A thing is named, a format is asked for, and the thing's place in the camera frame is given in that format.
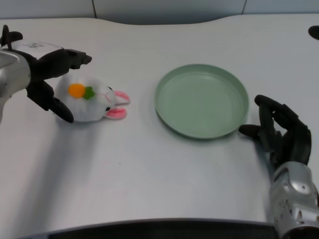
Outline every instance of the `green plate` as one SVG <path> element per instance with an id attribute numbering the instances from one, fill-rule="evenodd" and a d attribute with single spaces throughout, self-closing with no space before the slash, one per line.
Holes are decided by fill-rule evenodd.
<path id="1" fill-rule="evenodd" d="M 187 65 L 169 72 L 155 95 L 157 113 L 169 127 L 201 139 L 237 129 L 246 119 L 248 105 L 242 83 L 210 65 Z"/>

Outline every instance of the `orange pom pom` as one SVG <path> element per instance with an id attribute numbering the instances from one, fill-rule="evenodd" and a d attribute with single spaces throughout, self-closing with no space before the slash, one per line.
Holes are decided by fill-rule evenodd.
<path id="1" fill-rule="evenodd" d="M 69 86 L 68 93 L 75 98 L 81 98 L 85 94 L 85 87 L 82 84 L 72 84 Z"/>

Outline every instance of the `green pom pom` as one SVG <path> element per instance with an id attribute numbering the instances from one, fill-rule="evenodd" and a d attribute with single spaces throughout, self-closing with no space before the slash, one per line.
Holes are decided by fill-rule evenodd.
<path id="1" fill-rule="evenodd" d="M 91 86 L 85 87 L 85 93 L 83 98 L 87 101 L 95 96 L 95 92 L 93 91 L 93 88 Z"/>

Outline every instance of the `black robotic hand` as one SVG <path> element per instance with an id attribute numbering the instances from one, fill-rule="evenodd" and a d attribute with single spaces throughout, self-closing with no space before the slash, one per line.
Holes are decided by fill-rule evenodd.
<path id="1" fill-rule="evenodd" d="M 25 42 L 20 32 L 10 32 L 7 25 L 3 26 L 0 45 L 7 46 L 2 50 L 19 54 L 27 60 L 30 68 L 30 83 L 26 87 L 27 96 L 45 111 L 52 110 L 65 121 L 73 122 L 71 111 L 54 97 L 52 87 L 44 80 L 62 76 L 68 73 L 69 69 L 79 69 L 82 64 L 90 63 L 92 57 L 87 56 L 85 52 L 64 49 L 49 43 Z M 39 55 L 34 57 L 22 50 L 30 49 L 38 54 L 38 52 L 43 53 L 46 47 L 51 49 L 40 57 Z"/>
<path id="2" fill-rule="evenodd" d="M 288 161 L 308 164 L 311 152 L 311 132 L 288 106 L 262 95 L 255 97 L 259 106 L 259 125 L 242 125 L 239 132 L 260 140 L 275 168 Z M 287 132 L 282 136 L 274 128 L 276 121 Z"/>

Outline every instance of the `stuffed bunny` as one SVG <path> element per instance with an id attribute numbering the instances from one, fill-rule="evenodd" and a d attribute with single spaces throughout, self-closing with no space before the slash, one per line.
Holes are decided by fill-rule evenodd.
<path id="1" fill-rule="evenodd" d="M 117 106 L 130 103 L 127 94 L 114 91 L 95 78 L 71 74 L 62 77 L 54 92 L 55 97 L 70 109 L 75 121 L 96 121 L 102 117 L 120 120 L 127 112 Z"/>

